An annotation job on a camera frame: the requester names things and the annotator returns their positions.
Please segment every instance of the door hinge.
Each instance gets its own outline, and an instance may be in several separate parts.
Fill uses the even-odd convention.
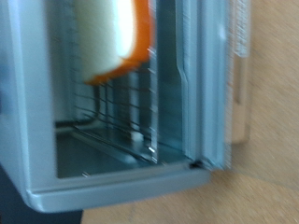
[[[195,161],[193,163],[190,163],[189,167],[190,169],[198,168],[198,169],[206,169],[212,171],[212,170],[216,170],[218,166],[215,164],[215,162],[209,159],[202,159],[200,161]]]

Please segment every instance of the toaster oven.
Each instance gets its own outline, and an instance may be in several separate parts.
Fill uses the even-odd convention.
[[[92,86],[73,0],[1,0],[0,162],[25,203],[52,213],[130,202],[229,168],[233,5],[150,0],[149,60]]]

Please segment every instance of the gray oven exterior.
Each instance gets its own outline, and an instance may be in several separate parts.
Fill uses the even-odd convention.
[[[203,185],[211,170],[229,166],[224,138],[230,1],[191,0],[183,6],[177,0],[182,146],[192,148],[193,162],[58,178],[47,2],[0,0],[0,163],[28,206],[51,213],[142,200]],[[185,7],[192,21],[187,28]]]

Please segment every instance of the bread slice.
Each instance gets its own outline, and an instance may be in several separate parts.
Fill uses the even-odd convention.
[[[98,85],[149,59],[149,0],[75,0],[82,75]]]

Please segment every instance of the oven floor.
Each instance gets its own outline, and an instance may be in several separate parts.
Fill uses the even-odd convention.
[[[100,130],[93,130],[85,133],[98,134]],[[117,145],[122,145],[128,151],[136,150],[130,141],[123,138],[110,139]],[[94,141],[88,136],[81,133],[70,132],[60,133],[56,137],[57,144],[57,176],[59,178],[83,176],[83,175],[99,175],[111,172],[119,172],[132,170],[136,168],[149,167],[154,164],[150,161],[139,160],[136,157],[126,153],[125,151],[116,149],[107,143]],[[176,161],[184,161],[186,157],[181,151],[174,150],[166,146],[159,146],[160,164],[167,164]],[[145,152],[145,147],[141,147],[139,152]]]

